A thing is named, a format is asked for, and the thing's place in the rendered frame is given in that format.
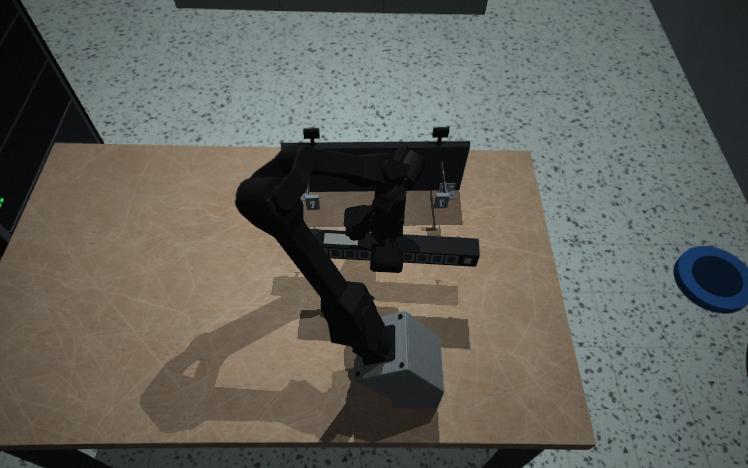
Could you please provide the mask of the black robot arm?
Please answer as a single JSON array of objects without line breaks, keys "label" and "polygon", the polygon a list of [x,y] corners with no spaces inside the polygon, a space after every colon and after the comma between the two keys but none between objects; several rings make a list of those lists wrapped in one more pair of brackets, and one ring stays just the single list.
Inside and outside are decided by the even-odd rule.
[{"label": "black robot arm", "polygon": [[301,201],[310,174],[376,187],[372,205],[345,210],[344,226],[353,241],[364,239],[369,232],[378,236],[374,208],[385,219],[400,217],[407,191],[414,188],[426,163],[408,146],[399,146],[394,157],[389,153],[366,155],[309,145],[285,147],[240,183],[235,205],[249,222],[278,241],[318,293],[331,342],[352,347],[363,364],[370,365],[395,359],[395,326],[385,326],[373,302],[375,297],[363,283],[344,279],[304,222]]}]

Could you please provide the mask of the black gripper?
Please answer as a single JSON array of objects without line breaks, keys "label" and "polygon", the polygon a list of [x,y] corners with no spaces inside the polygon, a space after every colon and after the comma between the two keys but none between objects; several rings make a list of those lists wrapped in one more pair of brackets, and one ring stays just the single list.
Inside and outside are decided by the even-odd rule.
[{"label": "black gripper", "polygon": [[385,219],[379,216],[374,208],[374,223],[377,223],[379,243],[382,244],[372,244],[370,269],[373,272],[400,273],[402,271],[403,250],[402,245],[397,241],[397,236],[403,237],[404,214],[405,210],[398,218]]}]

